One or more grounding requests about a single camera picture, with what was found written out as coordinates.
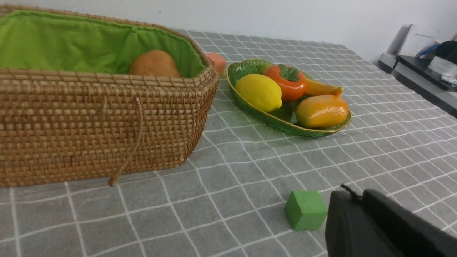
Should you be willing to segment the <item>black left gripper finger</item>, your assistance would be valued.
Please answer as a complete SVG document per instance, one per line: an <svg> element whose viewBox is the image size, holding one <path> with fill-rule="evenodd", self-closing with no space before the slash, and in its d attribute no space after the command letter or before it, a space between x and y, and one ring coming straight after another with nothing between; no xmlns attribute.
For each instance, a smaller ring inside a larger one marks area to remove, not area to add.
<svg viewBox="0 0 457 257"><path fill-rule="evenodd" d="M330 195L329 257L455 257L456 238L375 189L347 185Z"/></svg>

